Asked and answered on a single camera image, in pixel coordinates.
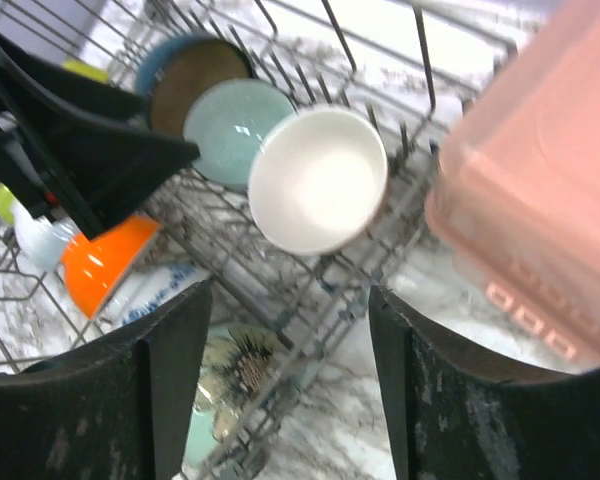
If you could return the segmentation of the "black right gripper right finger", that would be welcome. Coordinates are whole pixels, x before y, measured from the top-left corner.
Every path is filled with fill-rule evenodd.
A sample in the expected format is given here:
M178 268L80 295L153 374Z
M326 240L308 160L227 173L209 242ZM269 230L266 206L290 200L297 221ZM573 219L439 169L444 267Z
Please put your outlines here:
M380 286L369 322L400 479L600 479L600 368L489 350Z

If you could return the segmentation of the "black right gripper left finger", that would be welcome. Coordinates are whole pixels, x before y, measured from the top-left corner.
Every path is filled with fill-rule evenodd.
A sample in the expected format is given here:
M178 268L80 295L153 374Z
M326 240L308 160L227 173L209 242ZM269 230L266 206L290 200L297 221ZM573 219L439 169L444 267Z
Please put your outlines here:
M0 374L0 479L171 479L212 309L209 281L81 347Z

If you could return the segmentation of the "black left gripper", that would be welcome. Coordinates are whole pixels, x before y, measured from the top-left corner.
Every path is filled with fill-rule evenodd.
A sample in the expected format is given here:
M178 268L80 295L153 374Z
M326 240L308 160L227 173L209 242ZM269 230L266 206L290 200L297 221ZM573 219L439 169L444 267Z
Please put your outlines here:
M95 237L199 156L196 144L103 114L105 86L0 34L0 182L34 217Z

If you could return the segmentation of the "yellow-green bowl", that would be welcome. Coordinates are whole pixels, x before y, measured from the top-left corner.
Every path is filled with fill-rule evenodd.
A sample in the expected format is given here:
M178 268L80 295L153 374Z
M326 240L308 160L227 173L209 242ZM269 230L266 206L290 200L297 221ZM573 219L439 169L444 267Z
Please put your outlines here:
M78 59L66 60L62 63L62 67L67 71L102 84L107 84L109 82L109 74L106 70L94 67Z

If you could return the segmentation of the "dark brown bowl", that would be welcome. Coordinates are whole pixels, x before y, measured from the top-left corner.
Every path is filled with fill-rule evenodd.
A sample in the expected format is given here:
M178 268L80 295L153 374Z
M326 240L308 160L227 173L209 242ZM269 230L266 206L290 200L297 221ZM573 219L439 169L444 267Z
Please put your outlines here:
M253 76L240 48L210 34L190 33L150 50L136 70L134 91L148 100L150 129L181 136L187 112L203 93L225 80Z

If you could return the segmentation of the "grey bowl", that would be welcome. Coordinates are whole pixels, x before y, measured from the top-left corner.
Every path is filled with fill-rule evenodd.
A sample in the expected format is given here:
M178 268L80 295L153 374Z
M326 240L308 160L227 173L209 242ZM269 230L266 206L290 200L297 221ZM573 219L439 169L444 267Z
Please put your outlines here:
M75 222L64 218L52 223L44 216L34 219L18 200L12 204L11 212L21 251L40 270L54 270L69 241L80 232Z

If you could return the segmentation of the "blue floral bowl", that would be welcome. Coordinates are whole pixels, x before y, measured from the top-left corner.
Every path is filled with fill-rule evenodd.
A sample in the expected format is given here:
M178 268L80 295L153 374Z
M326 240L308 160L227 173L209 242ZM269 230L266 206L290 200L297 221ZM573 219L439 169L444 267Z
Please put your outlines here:
M116 287L99 317L113 328L131 323L209 277L198 266L187 263L163 263L133 269Z

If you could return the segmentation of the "white round bowl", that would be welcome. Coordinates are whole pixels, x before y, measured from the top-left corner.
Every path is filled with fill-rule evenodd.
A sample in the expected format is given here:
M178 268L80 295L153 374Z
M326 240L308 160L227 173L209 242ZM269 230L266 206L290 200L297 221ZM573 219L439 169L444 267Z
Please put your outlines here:
M88 319L96 317L161 229L154 219L132 215L93 240L82 233L71 238L61 261L64 285Z

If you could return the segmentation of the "celadon green bowl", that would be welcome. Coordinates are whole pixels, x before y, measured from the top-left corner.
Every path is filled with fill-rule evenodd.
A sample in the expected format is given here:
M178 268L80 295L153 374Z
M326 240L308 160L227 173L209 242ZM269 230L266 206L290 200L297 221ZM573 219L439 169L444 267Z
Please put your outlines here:
M190 417L184 463L201 465L259 396L286 347L260 326L229 323L209 330Z

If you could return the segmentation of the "beige patterned bowl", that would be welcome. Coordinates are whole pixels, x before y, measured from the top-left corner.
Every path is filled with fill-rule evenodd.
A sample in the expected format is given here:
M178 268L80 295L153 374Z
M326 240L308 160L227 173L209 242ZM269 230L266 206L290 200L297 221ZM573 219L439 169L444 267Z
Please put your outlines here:
M388 184L385 146L370 121L346 107L314 106L267 136L251 168L249 208L277 248L321 255L375 222Z

